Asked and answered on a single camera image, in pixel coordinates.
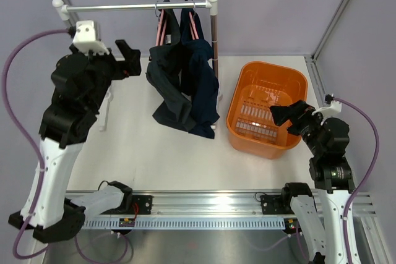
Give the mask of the dark green shorts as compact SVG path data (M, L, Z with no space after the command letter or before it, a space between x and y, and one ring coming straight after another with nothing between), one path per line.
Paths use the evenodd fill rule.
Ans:
M180 75L184 65L180 27L172 9L165 9L168 23L163 46L150 48L146 71L148 82L163 98L152 117L161 125L184 132L196 122L190 116L191 102L181 91Z

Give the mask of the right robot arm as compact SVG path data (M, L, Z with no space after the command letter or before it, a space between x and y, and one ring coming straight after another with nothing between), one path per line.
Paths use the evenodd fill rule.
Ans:
M300 136L312 153L309 172L320 199L319 215L309 186L290 182L281 192L280 205L294 213L309 252L310 263L360 263L356 246L352 206L355 185L345 158L349 126L336 117L342 104L333 99L316 109L303 100L288 106L271 106L276 126L290 122L287 131Z

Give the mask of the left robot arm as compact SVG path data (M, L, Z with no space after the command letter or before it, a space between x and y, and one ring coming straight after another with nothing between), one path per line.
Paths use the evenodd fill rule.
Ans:
M112 53L85 55L73 46L51 74L54 93L39 129L42 160L25 206L9 217L9 224L18 229L26 225L44 244L72 239L86 218L132 209L132 189L117 181L84 197L66 198L72 168L112 81L138 76L142 70L141 52L125 40L115 43L122 61Z

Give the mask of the pink hanger with green shorts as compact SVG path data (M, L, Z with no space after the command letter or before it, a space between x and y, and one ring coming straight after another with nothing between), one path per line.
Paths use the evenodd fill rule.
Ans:
M168 23L168 14L166 13L165 9L162 9L158 17L158 27L157 27L155 46L164 45L167 23Z

